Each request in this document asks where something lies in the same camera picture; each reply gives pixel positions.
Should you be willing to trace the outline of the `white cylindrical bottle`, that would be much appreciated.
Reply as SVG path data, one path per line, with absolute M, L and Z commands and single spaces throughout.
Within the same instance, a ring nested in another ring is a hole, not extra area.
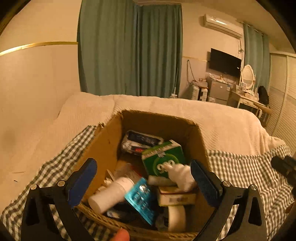
M 88 198 L 88 204 L 91 209 L 98 214 L 103 214 L 119 202 L 125 200 L 134 182 L 128 177 L 120 177 L 112 182 L 106 189 L 94 194 Z

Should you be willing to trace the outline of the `white bunny figurine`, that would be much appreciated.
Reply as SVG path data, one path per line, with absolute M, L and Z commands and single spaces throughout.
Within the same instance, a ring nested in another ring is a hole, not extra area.
M 169 165 L 165 163 L 164 169 L 168 173 L 168 178 L 177 184 L 180 190 L 190 192 L 197 186 L 191 174 L 190 166 L 183 164 Z

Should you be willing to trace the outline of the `teal blister card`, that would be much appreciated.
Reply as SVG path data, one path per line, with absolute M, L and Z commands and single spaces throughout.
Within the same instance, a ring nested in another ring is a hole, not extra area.
M 156 216 L 157 200 L 145 178 L 140 180 L 125 194 L 125 200 L 153 226 Z

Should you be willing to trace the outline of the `green medicine box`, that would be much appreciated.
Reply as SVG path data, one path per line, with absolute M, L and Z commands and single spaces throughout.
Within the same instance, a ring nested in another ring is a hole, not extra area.
M 182 146 L 174 140 L 169 140 L 142 152 L 142 162 L 148 175 L 168 178 L 164 164 L 183 164 L 186 158 Z

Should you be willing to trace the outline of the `white cream tube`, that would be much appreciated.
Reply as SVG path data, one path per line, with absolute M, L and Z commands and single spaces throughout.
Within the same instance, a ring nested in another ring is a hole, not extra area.
M 152 186 L 176 186 L 175 182 L 166 177 L 149 175 L 147 180 L 148 185 Z

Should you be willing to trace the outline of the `blue white medicine pouch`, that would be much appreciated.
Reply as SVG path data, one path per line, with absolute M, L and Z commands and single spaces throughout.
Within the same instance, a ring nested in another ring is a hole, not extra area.
M 126 153 L 141 155 L 143 151 L 163 142 L 163 138 L 128 130 L 122 139 L 121 150 Z

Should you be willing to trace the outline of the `checkered gingham cloth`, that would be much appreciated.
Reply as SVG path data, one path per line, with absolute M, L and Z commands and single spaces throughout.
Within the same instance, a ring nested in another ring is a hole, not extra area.
M 30 187 L 37 184 L 48 187 L 61 178 L 68 178 L 83 150 L 94 138 L 96 126 L 87 126 L 61 151 L 59 155 L 44 163 L 36 176 L 22 193 L 8 205 L 1 214 L 1 222 L 15 240 L 21 238 L 21 223 L 26 198 Z M 287 145 L 271 149 L 263 155 L 237 155 L 229 152 L 208 150 L 209 165 L 221 179 L 228 180 L 236 187 L 255 184 L 262 199 L 267 239 L 271 240 L 286 219 L 285 209 L 292 201 L 292 187 L 286 178 L 271 167 L 271 158 L 290 155 Z

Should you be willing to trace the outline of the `white louvered wardrobe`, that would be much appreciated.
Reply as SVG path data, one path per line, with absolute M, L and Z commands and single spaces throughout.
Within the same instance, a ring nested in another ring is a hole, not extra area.
M 270 53 L 269 106 L 273 113 L 266 130 L 274 137 L 285 141 L 295 153 L 295 54 Z

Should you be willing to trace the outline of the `cream bed blanket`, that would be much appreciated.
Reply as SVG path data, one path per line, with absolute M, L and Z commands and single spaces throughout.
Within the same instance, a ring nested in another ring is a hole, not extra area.
M 211 102 L 84 92 L 58 99 L 55 94 L 35 93 L 15 98 L 11 110 L 8 122 L 16 131 L 10 138 L 9 161 L 26 173 L 56 156 L 86 126 L 107 123 L 122 110 L 192 120 L 200 127 L 208 150 L 257 155 L 284 143 L 270 136 L 254 114 Z

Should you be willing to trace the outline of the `vanity desk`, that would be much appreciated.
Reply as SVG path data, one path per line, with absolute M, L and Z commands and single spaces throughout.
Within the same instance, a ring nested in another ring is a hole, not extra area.
M 273 113 L 268 106 L 234 91 L 230 92 L 227 105 L 233 108 L 247 110 L 257 118 L 262 118 L 265 114 L 269 117 Z

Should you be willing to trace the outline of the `white vanity mirror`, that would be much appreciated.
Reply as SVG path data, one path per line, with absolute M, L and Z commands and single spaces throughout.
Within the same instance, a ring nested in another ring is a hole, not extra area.
M 255 74 L 251 65 L 247 64 L 243 67 L 240 75 L 240 86 L 244 90 L 251 90 L 255 84 Z

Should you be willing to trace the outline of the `grey mini fridge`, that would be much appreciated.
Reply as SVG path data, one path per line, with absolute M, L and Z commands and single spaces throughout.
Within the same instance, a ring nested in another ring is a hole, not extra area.
M 218 82 L 211 78 L 207 78 L 208 94 L 207 101 L 217 104 L 227 105 L 230 90 L 228 85 L 223 82 Z

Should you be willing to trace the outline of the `cardboard box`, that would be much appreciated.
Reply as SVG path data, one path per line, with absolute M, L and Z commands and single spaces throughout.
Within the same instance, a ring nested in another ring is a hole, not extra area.
M 133 137 L 132 131 L 147 134 L 152 138 L 159 137 L 164 142 L 140 153 L 139 148 L 133 144 L 123 144 L 128 137 Z M 96 214 L 87 204 L 87 199 L 103 184 L 106 171 L 118 170 L 127 163 L 145 178 L 167 177 L 165 164 L 190 164 L 192 160 L 197 160 L 208 168 L 208 155 L 200 129 L 190 120 L 135 110 L 122 111 L 113 116 L 106 125 L 97 127 L 93 139 L 83 151 L 74 170 L 78 170 L 88 158 L 97 162 L 97 171 L 77 206 L 78 210 L 89 220 L 111 231 L 126 229 L 131 240 L 193 240 L 213 213 L 213 208 L 208 205 L 203 194 L 198 192 L 193 205 L 186 208 L 186 232 L 169 233 L 152 230 L 139 221 L 132 221 L 130 224 L 115 221 Z

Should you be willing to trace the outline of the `teal curtain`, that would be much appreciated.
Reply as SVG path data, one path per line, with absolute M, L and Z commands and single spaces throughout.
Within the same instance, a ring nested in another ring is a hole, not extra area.
M 270 54 L 269 38 L 253 26 L 243 24 L 244 30 L 244 64 L 250 65 L 255 74 L 255 86 L 269 87 Z
M 83 1 L 77 42 L 83 92 L 178 96 L 183 50 L 180 4 Z

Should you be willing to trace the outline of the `wall air conditioner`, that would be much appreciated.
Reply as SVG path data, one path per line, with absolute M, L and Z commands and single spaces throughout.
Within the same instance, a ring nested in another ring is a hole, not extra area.
M 237 39 L 241 39 L 243 37 L 242 27 L 208 14 L 204 15 L 204 26 L 225 33 Z

